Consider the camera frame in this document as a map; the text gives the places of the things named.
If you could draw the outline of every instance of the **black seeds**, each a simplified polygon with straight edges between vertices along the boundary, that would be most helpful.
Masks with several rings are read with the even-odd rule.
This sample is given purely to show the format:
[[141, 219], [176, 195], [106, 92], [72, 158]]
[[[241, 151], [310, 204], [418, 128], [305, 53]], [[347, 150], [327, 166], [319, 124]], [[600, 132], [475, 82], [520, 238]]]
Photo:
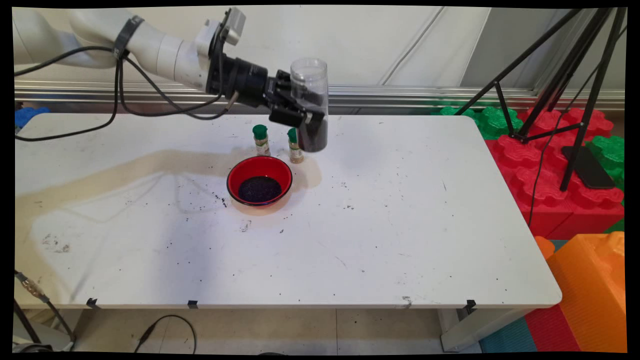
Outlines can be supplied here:
[[240, 184], [238, 196], [248, 202], [266, 202], [282, 193], [282, 187], [275, 179], [254, 176]]

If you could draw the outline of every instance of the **floor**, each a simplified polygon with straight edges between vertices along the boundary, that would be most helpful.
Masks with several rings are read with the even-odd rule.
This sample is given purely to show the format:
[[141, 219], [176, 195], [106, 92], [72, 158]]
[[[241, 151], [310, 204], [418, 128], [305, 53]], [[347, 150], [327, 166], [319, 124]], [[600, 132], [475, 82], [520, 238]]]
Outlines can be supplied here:
[[[132, 352], [155, 320], [175, 314], [194, 326], [197, 354], [441, 354], [437, 312], [425, 309], [85, 310], [74, 351]], [[161, 320], [140, 352], [190, 354], [178, 318]], [[480, 353], [476, 343], [463, 353]]]

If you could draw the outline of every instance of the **blue foam block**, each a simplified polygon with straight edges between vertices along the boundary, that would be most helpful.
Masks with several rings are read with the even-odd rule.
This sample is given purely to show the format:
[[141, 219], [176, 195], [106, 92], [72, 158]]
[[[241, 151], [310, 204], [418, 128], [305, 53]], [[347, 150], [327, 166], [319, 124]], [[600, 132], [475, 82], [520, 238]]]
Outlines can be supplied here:
[[49, 110], [49, 108], [24, 108], [17, 110], [15, 112], [15, 125], [19, 128], [23, 128], [34, 116], [50, 112], [51, 110]]

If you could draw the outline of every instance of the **orange foam block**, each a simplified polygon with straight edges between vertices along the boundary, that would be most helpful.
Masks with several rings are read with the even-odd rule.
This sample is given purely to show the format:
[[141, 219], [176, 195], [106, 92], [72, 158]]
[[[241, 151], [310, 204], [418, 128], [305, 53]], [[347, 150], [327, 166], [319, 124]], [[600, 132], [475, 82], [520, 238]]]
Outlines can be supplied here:
[[576, 235], [547, 263], [580, 349], [627, 352], [625, 233]]

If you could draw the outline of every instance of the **black bowl rim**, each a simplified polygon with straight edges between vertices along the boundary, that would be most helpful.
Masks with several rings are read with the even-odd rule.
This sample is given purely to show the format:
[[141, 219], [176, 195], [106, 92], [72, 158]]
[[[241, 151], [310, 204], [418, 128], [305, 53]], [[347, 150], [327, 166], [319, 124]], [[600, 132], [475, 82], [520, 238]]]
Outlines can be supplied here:
[[230, 196], [231, 196], [235, 201], [238, 201], [239, 203], [241, 203], [241, 204], [243, 204], [243, 205], [247, 205], [247, 206], [265, 206], [265, 205], [273, 204], [274, 202], [276, 202], [276, 201], [278, 201], [278, 200], [282, 199], [282, 198], [284, 197], [284, 195], [287, 195], [287, 193], [288, 193], [288, 192], [289, 192], [289, 190], [291, 189], [291, 186], [293, 185], [293, 173], [291, 172], [291, 168], [287, 165], [287, 163], [286, 163], [286, 162], [284, 162], [284, 161], [282, 161], [282, 160], [280, 160], [280, 159], [278, 159], [278, 158], [276, 158], [276, 157], [274, 157], [274, 156], [269, 156], [270, 158], [273, 158], [273, 159], [276, 159], [276, 160], [280, 161], [281, 163], [283, 163], [283, 164], [284, 164], [284, 166], [286, 166], [286, 167], [287, 167], [287, 170], [289, 171], [289, 174], [291, 175], [291, 184], [289, 184], [289, 187], [288, 187], [286, 190], [284, 190], [284, 191], [280, 194], [280, 196], [275, 197], [275, 198], [273, 198], [273, 199], [271, 199], [271, 200], [269, 200], [269, 201], [265, 201], [265, 202], [246, 202], [246, 201], [244, 201], [244, 200], [240, 199], [239, 197], [236, 197], [236, 196], [234, 195], [234, 193], [231, 191], [231, 189], [229, 188], [229, 176], [230, 176], [230, 175], [231, 175], [231, 173], [234, 171], [234, 169], [235, 169], [238, 165], [242, 164], [243, 162], [245, 162], [245, 161], [247, 161], [247, 160], [249, 160], [249, 159], [253, 159], [253, 158], [261, 158], [261, 157], [262, 157], [262, 156], [260, 155], [260, 156], [252, 156], [252, 157], [250, 157], [250, 158], [246, 158], [246, 159], [244, 159], [244, 160], [240, 161], [239, 163], [237, 163], [233, 168], [231, 168], [231, 170], [229, 170], [229, 173], [227, 174], [227, 192], [229, 193], [229, 195], [230, 195]]

